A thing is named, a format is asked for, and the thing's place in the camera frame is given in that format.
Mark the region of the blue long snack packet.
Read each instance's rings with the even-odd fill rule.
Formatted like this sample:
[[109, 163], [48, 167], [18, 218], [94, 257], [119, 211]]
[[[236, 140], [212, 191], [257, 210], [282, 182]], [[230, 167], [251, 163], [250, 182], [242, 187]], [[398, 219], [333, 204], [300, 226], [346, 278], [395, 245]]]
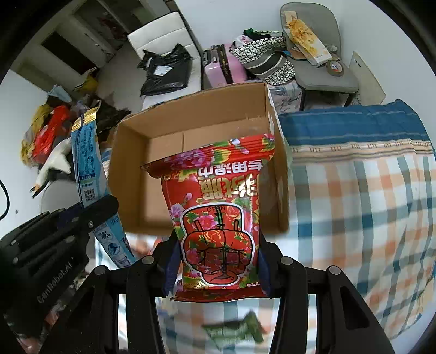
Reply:
[[[97, 112], [97, 107], [91, 108], [72, 126], [75, 180], [85, 207], [102, 201], [110, 194], [98, 144]], [[126, 268], [135, 262], [118, 214], [95, 224], [92, 234], [117, 267]]]

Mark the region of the green snack packet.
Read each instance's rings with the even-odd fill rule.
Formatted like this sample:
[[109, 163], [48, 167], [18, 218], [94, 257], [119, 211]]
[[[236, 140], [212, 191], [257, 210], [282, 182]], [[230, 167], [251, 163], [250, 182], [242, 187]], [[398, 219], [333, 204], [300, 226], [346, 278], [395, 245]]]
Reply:
[[220, 350], [235, 346], [245, 340], [256, 344], [264, 341], [265, 331], [253, 311], [249, 311], [243, 319], [203, 325], [202, 329]]

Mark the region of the red floral snack packet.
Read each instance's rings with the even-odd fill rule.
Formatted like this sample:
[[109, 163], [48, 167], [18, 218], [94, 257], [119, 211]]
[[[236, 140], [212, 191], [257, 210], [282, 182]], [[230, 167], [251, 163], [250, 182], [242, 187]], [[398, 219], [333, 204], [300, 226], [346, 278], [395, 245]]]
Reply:
[[161, 181], [180, 244], [174, 300], [259, 298], [260, 173], [273, 158], [270, 133], [216, 142], [142, 166]]

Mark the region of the brown cardboard box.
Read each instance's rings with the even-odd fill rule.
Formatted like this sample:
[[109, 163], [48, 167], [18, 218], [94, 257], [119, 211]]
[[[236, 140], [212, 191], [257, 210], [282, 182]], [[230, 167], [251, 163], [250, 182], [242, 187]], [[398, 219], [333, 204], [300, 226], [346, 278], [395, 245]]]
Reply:
[[125, 231], [168, 236], [196, 224], [269, 236], [289, 228], [285, 142], [269, 88], [229, 85], [125, 118], [114, 135], [109, 189]]

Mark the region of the white goose plush toy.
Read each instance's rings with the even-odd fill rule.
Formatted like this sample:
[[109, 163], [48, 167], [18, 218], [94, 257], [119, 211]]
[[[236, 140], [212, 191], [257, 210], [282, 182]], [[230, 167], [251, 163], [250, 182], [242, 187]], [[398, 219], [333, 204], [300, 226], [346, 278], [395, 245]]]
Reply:
[[39, 170], [35, 185], [30, 189], [32, 198], [38, 196], [50, 181], [54, 181], [50, 177], [55, 173], [64, 173], [69, 176], [72, 172], [71, 164], [67, 160], [67, 156], [72, 152], [72, 138], [59, 142], [51, 151], [49, 157]]

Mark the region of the red plastic bag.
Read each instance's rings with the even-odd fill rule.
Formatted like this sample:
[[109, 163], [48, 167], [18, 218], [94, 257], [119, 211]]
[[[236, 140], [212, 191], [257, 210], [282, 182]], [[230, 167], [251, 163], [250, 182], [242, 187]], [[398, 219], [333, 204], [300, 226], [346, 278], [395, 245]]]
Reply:
[[64, 123], [70, 119], [67, 105], [52, 108], [44, 104], [42, 108], [42, 114], [35, 121], [37, 131], [31, 149], [31, 157], [36, 164], [45, 163], [53, 149], [55, 139], [66, 135], [67, 129]]

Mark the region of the plaid checked bed cover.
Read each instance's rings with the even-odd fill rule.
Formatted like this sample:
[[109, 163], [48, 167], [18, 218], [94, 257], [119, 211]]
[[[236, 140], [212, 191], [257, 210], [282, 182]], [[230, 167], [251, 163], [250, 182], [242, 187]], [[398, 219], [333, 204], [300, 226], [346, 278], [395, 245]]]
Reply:
[[265, 237], [342, 268], [387, 337], [409, 347], [435, 309], [435, 154], [403, 101], [278, 114], [289, 228]]

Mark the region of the black plastic bag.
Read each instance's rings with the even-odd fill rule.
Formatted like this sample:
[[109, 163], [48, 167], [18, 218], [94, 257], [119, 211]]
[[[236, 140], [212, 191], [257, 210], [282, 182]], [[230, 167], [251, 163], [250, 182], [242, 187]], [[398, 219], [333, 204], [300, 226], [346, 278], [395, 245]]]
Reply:
[[143, 50], [143, 58], [137, 65], [146, 72], [146, 81], [140, 95], [154, 96], [185, 89], [191, 75], [192, 57], [184, 46], [176, 44], [168, 54]]

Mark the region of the white padded chair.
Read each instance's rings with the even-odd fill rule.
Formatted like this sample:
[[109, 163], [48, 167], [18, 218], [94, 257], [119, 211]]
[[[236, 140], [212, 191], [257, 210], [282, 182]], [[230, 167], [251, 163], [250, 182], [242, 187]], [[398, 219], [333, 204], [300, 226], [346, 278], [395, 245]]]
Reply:
[[144, 50], [156, 54], [168, 54], [176, 44], [183, 45], [192, 57], [188, 86], [172, 93], [144, 97], [142, 110], [202, 90], [201, 54], [179, 11], [173, 11], [154, 19], [128, 34], [127, 38], [140, 59], [144, 56]]

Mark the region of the pink suitcase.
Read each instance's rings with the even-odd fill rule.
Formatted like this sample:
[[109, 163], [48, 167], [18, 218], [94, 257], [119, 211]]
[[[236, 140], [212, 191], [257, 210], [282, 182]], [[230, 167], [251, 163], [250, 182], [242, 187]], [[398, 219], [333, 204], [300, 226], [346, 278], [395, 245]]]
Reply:
[[205, 75], [212, 88], [243, 83], [247, 80], [244, 66], [229, 51], [230, 44], [219, 44], [202, 54]]

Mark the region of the white flat board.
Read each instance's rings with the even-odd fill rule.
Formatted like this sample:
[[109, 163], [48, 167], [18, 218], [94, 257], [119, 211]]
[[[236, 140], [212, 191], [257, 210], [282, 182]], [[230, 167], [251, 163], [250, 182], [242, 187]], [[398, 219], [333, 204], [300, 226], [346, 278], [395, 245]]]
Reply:
[[359, 90], [353, 98], [352, 105], [380, 105], [386, 98], [386, 94], [357, 52], [353, 52], [349, 68], [359, 84]]

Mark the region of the grey chair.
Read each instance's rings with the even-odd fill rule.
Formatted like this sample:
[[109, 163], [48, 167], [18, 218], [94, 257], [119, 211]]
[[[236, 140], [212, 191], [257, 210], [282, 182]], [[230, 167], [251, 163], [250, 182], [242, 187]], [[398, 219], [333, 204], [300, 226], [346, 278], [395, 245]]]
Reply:
[[310, 91], [347, 95], [348, 107], [359, 90], [358, 80], [341, 60], [341, 35], [332, 11], [323, 4], [290, 2], [280, 8], [281, 27], [301, 89], [300, 110]]

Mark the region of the patterned tote bag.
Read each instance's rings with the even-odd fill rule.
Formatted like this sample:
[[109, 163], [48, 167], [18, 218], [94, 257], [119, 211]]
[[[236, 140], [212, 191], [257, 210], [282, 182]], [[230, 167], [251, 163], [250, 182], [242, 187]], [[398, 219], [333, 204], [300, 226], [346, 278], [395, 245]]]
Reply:
[[271, 86], [290, 83], [296, 72], [284, 53], [287, 43], [282, 33], [250, 41], [237, 46], [232, 44], [229, 52], [257, 79]]

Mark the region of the yellow printed flat box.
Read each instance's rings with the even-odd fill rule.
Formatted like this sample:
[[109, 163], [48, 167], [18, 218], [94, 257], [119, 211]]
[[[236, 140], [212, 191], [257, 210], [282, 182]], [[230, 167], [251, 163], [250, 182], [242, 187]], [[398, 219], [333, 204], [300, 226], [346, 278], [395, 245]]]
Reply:
[[332, 60], [332, 55], [325, 45], [312, 29], [297, 17], [295, 11], [285, 11], [284, 19], [284, 31], [312, 66], [318, 67]]

